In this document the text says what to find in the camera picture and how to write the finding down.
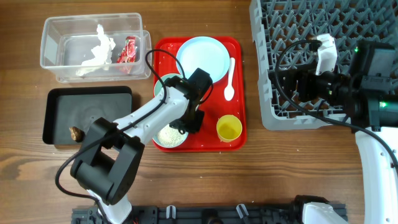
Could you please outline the yellow cup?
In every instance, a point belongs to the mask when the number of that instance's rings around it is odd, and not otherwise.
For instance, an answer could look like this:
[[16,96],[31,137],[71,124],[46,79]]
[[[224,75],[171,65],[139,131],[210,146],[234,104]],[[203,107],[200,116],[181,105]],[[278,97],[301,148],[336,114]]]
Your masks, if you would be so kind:
[[216,124],[216,132],[222,142],[231,142],[240,137],[243,125],[239,118],[227,114],[222,116]]

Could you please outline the brown food scrap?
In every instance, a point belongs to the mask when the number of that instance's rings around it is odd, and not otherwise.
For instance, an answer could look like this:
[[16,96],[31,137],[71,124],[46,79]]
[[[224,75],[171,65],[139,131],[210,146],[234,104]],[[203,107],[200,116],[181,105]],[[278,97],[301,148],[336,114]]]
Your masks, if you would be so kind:
[[75,142],[82,142],[82,140],[85,137],[84,131],[82,131],[81,129],[77,128],[76,126],[69,127],[69,131],[70,131],[71,138]]

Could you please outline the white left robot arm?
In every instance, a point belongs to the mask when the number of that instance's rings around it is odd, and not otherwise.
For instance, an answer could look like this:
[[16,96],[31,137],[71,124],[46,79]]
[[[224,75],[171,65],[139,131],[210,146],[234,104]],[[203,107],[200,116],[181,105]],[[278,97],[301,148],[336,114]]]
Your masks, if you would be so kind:
[[130,215],[126,194],[154,136],[166,126],[179,134],[199,132],[205,113],[198,105],[212,85],[210,75],[198,68],[189,78],[166,79],[159,94],[135,112],[91,125],[70,174],[95,201],[103,223],[123,223]]

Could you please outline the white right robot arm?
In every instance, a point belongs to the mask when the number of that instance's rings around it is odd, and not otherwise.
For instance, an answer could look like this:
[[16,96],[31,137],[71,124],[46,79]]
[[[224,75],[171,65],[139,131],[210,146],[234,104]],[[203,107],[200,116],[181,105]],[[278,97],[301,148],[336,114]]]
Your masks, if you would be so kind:
[[[349,74],[335,71],[333,42],[299,40],[287,47],[308,44],[318,60],[295,69],[275,68],[279,94],[299,111],[326,123],[350,128],[355,135],[363,170],[365,223],[397,223],[397,95],[390,77],[395,49],[380,42],[360,40],[354,48]],[[319,116],[291,99],[322,98],[342,106],[349,122]]]

